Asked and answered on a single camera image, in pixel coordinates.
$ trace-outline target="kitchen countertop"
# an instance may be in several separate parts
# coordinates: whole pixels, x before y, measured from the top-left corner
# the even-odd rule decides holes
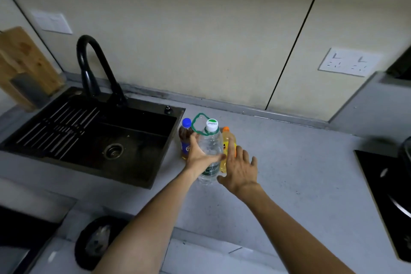
[[[411,264],[395,255],[353,153],[362,149],[394,156],[395,147],[334,131],[129,96],[185,107],[184,117],[203,112],[228,125],[237,143],[258,158],[258,182],[267,194],[357,274],[410,273]],[[13,122],[3,116],[1,123],[8,127],[0,132],[0,141],[31,116],[21,114]],[[0,161],[0,177],[129,214],[136,214],[184,167],[177,134],[151,190],[6,152],[0,152]],[[277,255],[247,207],[218,183],[193,184],[176,227]]]

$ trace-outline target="light switch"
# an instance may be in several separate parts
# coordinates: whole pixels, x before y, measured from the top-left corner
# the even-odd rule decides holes
[[[365,77],[372,74],[381,58],[380,53],[331,48],[319,70]]]
[[[31,11],[34,19],[44,31],[72,34],[71,28],[62,13],[49,13],[44,11]]]

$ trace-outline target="black cooktop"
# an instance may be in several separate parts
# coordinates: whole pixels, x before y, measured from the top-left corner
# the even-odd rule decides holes
[[[398,257],[411,262],[411,178],[400,159],[354,151]]]

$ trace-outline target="kitchen sink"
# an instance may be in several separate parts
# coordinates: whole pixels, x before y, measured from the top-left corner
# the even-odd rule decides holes
[[[151,188],[184,108],[71,87],[0,144],[0,149]]]

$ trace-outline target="faucet spout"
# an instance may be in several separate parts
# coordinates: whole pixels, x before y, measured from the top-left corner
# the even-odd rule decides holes
[[[111,91],[113,94],[111,98],[114,100],[117,106],[123,106],[127,104],[127,99],[121,89],[120,85],[118,84],[117,80],[115,79],[113,72],[111,71],[110,65],[107,62],[107,59],[101,49],[99,43],[89,35],[83,35],[77,41],[77,60],[79,61],[80,69],[81,69],[81,79],[83,82],[83,88],[85,93],[88,96],[97,96],[99,95],[100,88],[97,84],[97,80],[92,73],[90,66],[87,60],[87,45],[90,44],[94,49],[97,58],[100,61],[101,66],[103,67],[107,78],[110,81]]]

